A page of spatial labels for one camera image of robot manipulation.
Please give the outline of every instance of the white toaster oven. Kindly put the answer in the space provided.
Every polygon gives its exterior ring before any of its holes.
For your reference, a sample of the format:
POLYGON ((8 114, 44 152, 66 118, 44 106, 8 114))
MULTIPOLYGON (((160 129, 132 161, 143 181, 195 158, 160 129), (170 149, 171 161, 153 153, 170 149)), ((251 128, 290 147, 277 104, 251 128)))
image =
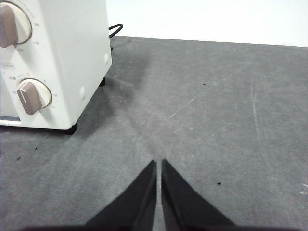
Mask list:
POLYGON ((0 124, 70 129, 111 66, 105 1, 0 4, 0 124))

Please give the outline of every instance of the toaster oven foot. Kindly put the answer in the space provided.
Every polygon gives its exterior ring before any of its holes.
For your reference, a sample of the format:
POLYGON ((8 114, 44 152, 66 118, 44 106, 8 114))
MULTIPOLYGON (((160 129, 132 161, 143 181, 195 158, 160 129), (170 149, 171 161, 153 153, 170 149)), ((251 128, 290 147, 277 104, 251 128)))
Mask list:
POLYGON ((73 135, 75 133, 75 131, 77 130, 77 123, 74 124, 70 129, 68 130, 64 130, 64 133, 66 135, 73 135))
POLYGON ((105 79, 106 79, 106 78, 104 77, 103 80, 101 81, 100 87, 105 86, 105 84, 106 84, 106 80, 105 80, 105 79))

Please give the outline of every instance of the beige knob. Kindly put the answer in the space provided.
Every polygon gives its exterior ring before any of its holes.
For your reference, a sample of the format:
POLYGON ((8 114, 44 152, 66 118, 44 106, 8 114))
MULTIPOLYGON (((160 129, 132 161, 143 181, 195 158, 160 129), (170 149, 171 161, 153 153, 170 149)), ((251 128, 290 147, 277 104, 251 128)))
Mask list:
POLYGON ((33 83, 26 82, 18 89, 17 93, 28 115, 33 115, 42 108, 39 93, 33 83))
POLYGON ((0 46, 8 47, 18 42, 18 33, 14 11, 9 6, 2 6, 0 12, 0 46))
POLYGON ((47 86, 35 79, 24 79, 18 85, 17 94, 28 115, 47 107, 52 101, 47 86))
POLYGON ((32 25, 25 12, 9 2, 1 2, 0 11, 0 46, 26 42, 32 35, 32 25))

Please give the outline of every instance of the gray surface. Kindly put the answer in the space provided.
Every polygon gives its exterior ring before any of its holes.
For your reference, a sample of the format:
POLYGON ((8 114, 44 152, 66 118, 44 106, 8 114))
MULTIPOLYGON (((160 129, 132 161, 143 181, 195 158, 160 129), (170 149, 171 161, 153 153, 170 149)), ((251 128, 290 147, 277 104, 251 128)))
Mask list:
POLYGON ((2 228, 83 224, 162 158, 236 224, 307 228, 308 49, 112 44, 73 136, 2 128, 2 228))

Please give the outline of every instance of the black object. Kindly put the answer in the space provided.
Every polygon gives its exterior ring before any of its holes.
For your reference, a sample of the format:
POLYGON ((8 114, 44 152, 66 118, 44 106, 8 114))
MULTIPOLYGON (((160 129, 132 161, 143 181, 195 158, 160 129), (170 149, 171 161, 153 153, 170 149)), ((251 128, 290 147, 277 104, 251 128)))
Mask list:
POLYGON ((76 130, 77 130, 77 123, 75 123, 70 129, 64 130, 64 133, 66 135, 73 135, 76 130))
POLYGON ((168 231, 234 225, 196 193, 167 160, 162 161, 162 202, 168 231))
POLYGON ((151 161, 129 187, 86 226, 113 231, 151 231, 156 206, 156 162, 151 161))
POLYGON ((106 84, 106 80, 105 79, 106 79, 106 77, 104 77, 103 80, 101 81, 100 87, 105 86, 105 84, 106 84))
POLYGON ((112 29, 114 29, 114 28, 116 28, 116 27, 118 27, 118 29, 117 29, 115 32, 113 32, 112 34, 109 35, 109 38, 110 38, 110 39, 111 39, 113 36, 115 36, 117 33, 119 33, 120 30, 123 29, 123 24, 120 23, 120 24, 113 25, 113 26, 109 27, 108 30, 112 30, 112 29))
MULTIPOLYGON (((166 231, 297 231, 236 226, 202 198, 167 161, 162 161, 166 231)), ((26 228, 24 231, 151 231, 156 205, 156 162, 85 226, 26 228)))

